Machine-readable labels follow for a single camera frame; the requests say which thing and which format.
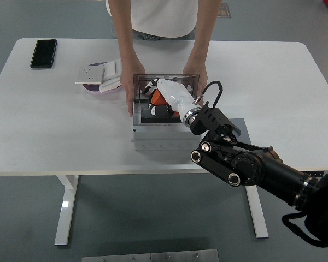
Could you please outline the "person's left hand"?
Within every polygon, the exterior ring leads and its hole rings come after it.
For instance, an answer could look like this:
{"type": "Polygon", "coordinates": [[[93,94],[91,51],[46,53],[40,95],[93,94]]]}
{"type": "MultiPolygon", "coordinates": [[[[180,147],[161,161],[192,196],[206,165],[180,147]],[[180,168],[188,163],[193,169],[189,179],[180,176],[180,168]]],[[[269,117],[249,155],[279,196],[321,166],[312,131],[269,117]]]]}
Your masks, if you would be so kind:
{"type": "Polygon", "coordinates": [[[197,95],[201,94],[206,87],[208,76],[206,65],[204,62],[188,61],[183,69],[184,74],[198,74],[197,95]]]}

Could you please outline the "person's right hand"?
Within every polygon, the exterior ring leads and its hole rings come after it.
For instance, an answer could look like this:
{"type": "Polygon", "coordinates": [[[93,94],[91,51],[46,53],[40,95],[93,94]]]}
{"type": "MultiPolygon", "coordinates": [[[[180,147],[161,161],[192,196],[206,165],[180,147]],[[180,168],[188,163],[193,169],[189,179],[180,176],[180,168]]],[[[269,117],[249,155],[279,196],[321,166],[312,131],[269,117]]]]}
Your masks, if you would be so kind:
{"type": "Polygon", "coordinates": [[[138,74],[145,74],[145,68],[140,62],[140,60],[131,60],[123,65],[120,82],[123,88],[125,89],[126,104],[130,117],[133,116],[134,103],[133,76],[138,74]]]}

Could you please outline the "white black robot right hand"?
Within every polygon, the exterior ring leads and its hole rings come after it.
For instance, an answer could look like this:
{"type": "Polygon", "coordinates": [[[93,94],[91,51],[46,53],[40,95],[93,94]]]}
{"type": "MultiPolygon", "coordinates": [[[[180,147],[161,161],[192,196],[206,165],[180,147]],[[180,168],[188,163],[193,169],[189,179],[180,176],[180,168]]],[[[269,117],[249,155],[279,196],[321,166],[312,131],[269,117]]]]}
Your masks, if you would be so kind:
{"type": "Polygon", "coordinates": [[[203,95],[194,98],[187,88],[178,82],[155,78],[141,88],[141,94],[149,95],[148,109],[152,116],[169,119],[179,117],[189,126],[199,113],[203,95]]]}

